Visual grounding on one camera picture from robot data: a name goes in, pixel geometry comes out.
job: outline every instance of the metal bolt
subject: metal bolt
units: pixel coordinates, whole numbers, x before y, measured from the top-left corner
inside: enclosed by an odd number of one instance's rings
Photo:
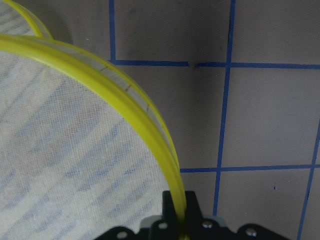
[[[116,235],[117,239],[126,239],[128,237],[128,233],[125,231],[118,232]]]
[[[211,221],[204,221],[202,223],[202,227],[204,227],[205,229],[212,229],[213,226],[214,225],[213,225],[213,223]]]
[[[249,237],[256,237],[257,236],[257,231],[253,228],[247,228],[245,230],[245,233],[249,236]]]
[[[159,225],[158,225],[158,228],[161,229],[161,230],[165,230],[165,229],[168,228],[168,223],[160,222]]]

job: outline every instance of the white fabric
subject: white fabric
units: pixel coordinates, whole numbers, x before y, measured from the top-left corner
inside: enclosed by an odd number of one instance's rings
[[[0,33],[35,35],[27,21],[11,6],[0,0]]]
[[[0,240],[93,239],[117,225],[137,232],[161,213],[168,189],[112,107],[62,73],[2,51],[0,165]]]

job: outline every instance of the tiled floor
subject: tiled floor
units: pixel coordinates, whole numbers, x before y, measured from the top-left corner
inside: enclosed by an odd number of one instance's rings
[[[319,1],[17,2],[150,95],[204,213],[319,238]]]

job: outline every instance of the blue line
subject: blue line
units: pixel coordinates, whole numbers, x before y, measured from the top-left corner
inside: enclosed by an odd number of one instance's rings
[[[110,62],[116,60],[115,0],[109,0]]]
[[[187,61],[114,60],[113,64],[118,66],[190,67]]]
[[[202,68],[202,67],[214,67],[214,68],[225,68],[226,63],[225,62],[200,62],[195,65],[196,68]]]
[[[221,113],[221,125],[220,125],[220,137],[219,137],[219,148],[218,148],[218,158],[217,158],[217,172],[216,172],[216,177],[215,177],[215,189],[214,189],[214,200],[213,200],[213,215],[214,216],[216,216],[217,212],[218,212],[221,165],[222,165],[222,156],[223,156],[224,140],[225,140],[225,128],[226,128],[226,117],[227,117],[227,106],[228,106],[229,81],[230,81],[230,68],[231,68],[231,59],[232,59],[232,44],[233,44],[234,28],[235,28],[235,14],[236,14],[236,0],[231,0],[228,45],[227,45],[227,51],[226,51],[223,102],[222,102],[222,113]]]
[[[256,68],[256,69],[320,69],[317,64],[291,64],[291,63],[257,63],[257,62],[233,62],[232,68]]]
[[[320,142],[320,120],[319,120],[319,124],[318,124],[318,131],[317,131],[316,138],[315,138],[315,144],[314,144],[314,150],[313,150],[313,156],[312,156],[312,164],[311,164],[308,184],[306,187],[306,192],[305,192],[305,197],[304,197],[304,202],[303,202],[303,207],[302,207],[299,230],[298,230],[298,234],[296,237],[297,240],[300,240],[301,235],[302,235],[302,231],[304,228],[304,222],[305,222],[308,201],[309,201],[309,194],[310,194],[310,189],[311,189],[311,185],[312,185],[312,180],[314,177],[316,160],[317,160],[317,155],[318,155],[319,142]]]
[[[311,164],[301,165],[273,165],[273,166],[230,166],[221,167],[220,172],[241,172],[241,171],[267,171],[267,170],[290,170],[290,169],[310,169]],[[315,165],[315,168],[320,168],[320,164]],[[181,168],[180,173],[210,173],[217,172],[217,167],[204,168]]]

